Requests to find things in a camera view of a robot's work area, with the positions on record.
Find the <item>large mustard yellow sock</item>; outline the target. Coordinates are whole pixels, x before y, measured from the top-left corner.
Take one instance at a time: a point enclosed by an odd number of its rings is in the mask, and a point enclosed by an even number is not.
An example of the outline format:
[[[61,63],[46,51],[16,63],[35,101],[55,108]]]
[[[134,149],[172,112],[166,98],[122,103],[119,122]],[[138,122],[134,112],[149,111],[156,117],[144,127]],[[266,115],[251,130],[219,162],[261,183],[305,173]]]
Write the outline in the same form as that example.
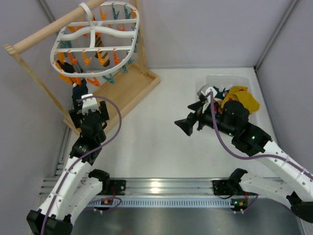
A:
[[[248,91],[248,87],[233,86],[222,101],[222,109],[228,101],[239,101],[246,109],[249,110],[250,114],[257,112],[260,109],[259,102]]]

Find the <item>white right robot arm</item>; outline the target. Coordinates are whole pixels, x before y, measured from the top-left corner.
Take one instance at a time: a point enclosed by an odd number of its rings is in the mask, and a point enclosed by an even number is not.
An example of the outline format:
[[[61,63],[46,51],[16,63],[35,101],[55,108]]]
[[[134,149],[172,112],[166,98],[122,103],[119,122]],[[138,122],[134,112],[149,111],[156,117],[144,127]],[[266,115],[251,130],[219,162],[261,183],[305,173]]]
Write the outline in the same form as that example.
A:
[[[249,111],[238,101],[228,101],[223,112],[205,108],[198,101],[189,105],[192,112],[174,123],[190,136],[208,126],[215,130],[223,148],[240,160],[257,160],[275,173],[281,182],[236,169],[228,178],[234,194],[251,192],[281,203],[302,220],[313,221],[313,174],[286,154],[272,137],[248,120]]]

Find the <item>dark navy sock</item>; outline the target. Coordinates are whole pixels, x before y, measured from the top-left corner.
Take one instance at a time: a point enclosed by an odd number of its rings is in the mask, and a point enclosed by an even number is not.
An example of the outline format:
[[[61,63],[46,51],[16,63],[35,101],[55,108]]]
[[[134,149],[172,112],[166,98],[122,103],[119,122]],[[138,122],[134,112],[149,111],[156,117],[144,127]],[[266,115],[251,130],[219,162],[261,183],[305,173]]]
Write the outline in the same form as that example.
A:
[[[67,73],[75,73],[76,70],[72,64],[69,64],[67,62],[61,63],[60,60],[57,60],[58,66]]]
[[[78,100],[81,99],[81,96],[89,93],[86,80],[82,79],[81,82],[82,82],[81,85],[77,85],[76,83],[74,83],[72,88],[71,98],[75,110],[80,110],[82,107],[82,104],[78,102]]]

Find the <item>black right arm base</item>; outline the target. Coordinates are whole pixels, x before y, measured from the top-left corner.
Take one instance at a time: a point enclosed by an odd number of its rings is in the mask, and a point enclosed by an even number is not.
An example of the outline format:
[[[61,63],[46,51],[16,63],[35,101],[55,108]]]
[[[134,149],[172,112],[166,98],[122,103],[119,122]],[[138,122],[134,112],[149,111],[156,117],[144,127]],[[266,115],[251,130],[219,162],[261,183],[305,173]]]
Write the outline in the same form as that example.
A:
[[[232,183],[230,180],[213,180],[213,192],[215,196],[222,199],[228,199],[234,195],[241,195],[242,190],[238,184]]]

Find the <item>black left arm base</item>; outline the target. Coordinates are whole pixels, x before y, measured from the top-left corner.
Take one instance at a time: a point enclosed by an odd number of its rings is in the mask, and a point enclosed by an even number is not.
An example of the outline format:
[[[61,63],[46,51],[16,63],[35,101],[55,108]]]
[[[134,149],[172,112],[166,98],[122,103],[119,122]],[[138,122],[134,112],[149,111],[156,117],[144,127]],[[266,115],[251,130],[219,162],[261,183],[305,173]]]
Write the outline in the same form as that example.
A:
[[[123,196],[125,195],[126,180],[110,180],[107,195]]]

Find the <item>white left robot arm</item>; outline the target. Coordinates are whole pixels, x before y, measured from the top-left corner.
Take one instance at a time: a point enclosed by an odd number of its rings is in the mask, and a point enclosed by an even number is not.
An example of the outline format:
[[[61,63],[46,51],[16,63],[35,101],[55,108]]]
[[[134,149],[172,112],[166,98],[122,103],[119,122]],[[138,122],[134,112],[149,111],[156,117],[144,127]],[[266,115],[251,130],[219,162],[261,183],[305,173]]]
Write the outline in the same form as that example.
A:
[[[69,235],[80,213],[110,181],[108,173],[91,170],[105,141],[104,128],[109,120],[106,103],[91,98],[83,101],[78,117],[80,137],[70,152],[67,164],[53,190],[27,222],[34,235]]]

